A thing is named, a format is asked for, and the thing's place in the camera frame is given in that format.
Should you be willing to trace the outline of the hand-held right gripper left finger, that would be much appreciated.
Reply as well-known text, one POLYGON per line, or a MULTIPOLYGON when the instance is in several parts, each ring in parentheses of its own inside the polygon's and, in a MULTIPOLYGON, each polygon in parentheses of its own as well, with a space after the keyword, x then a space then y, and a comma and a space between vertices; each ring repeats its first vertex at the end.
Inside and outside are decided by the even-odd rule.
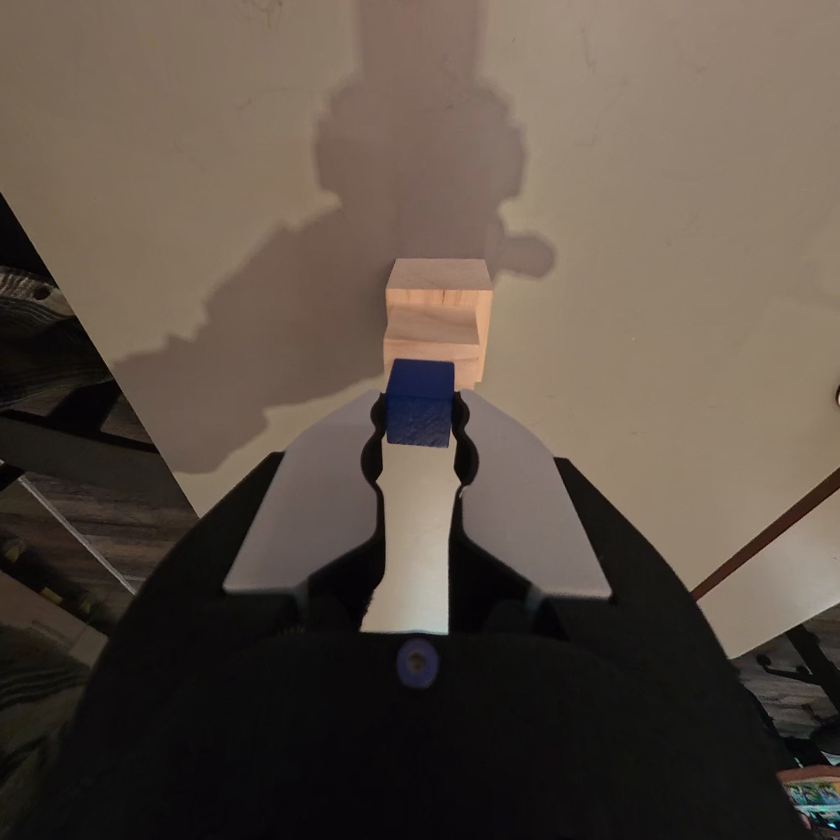
POLYGON ((385 572, 384 396, 364 392, 302 432, 276 473, 224 581, 228 594, 302 596, 336 584, 372 597, 385 572))

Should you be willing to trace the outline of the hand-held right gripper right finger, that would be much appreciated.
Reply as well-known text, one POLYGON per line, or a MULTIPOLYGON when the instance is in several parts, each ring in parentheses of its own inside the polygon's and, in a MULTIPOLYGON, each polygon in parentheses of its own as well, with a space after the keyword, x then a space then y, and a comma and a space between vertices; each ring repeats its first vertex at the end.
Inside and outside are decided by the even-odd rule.
POLYGON ((468 543, 541 596, 608 601, 612 588, 540 438, 474 391, 458 394, 453 434, 468 543))

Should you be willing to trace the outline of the blue wooden cube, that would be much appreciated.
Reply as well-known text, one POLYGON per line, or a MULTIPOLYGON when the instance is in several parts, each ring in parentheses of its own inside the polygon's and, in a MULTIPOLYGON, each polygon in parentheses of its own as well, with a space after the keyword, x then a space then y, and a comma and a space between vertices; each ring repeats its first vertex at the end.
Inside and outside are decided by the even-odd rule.
POLYGON ((387 443, 447 448, 454 397, 454 362, 395 359, 385 392, 387 443))

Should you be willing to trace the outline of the medium plain wooden cube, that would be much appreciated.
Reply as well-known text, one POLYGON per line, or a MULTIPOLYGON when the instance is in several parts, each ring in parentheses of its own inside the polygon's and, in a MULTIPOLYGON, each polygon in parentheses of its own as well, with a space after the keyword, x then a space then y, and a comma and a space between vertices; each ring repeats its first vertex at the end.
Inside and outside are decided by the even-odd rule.
POLYGON ((396 360, 451 362, 455 389, 473 390, 481 361, 476 315, 460 307, 394 307, 387 319, 383 357, 385 377, 396 360))

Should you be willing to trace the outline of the large plain wooden cube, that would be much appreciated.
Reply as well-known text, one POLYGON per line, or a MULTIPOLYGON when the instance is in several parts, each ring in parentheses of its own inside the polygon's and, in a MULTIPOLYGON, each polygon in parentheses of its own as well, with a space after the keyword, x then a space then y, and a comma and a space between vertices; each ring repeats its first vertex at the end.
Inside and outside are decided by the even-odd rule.
POLYGON ((481 345, 480 382, 485 369, 493 295, 483 259, 398 259, 385 288, 386 325, 389 314, 398 306, 471 310, 476 315, 481 345))

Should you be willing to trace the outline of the black chair base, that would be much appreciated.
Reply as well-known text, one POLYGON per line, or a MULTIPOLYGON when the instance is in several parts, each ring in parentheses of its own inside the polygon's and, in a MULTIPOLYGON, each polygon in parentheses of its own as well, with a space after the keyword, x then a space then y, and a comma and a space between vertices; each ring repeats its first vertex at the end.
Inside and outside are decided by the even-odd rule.
POLYGON ((819 637, 802 624, 793 626, 784 635, 799 655, 801 664, 793 670, 776 668, 767 654, 756 654, 756 664, 768 675, 818 686, 839 712, 839 669, 823 652, 819 637))

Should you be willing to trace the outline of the colourful printed item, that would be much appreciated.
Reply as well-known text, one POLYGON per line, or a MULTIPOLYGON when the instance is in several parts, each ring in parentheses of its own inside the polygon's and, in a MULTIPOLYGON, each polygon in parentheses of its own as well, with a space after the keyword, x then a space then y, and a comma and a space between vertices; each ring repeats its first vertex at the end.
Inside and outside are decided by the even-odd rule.
POLYGON ((777 773, 805 828, 817 839, 839 838, 839 767, 818 764, 777 773))

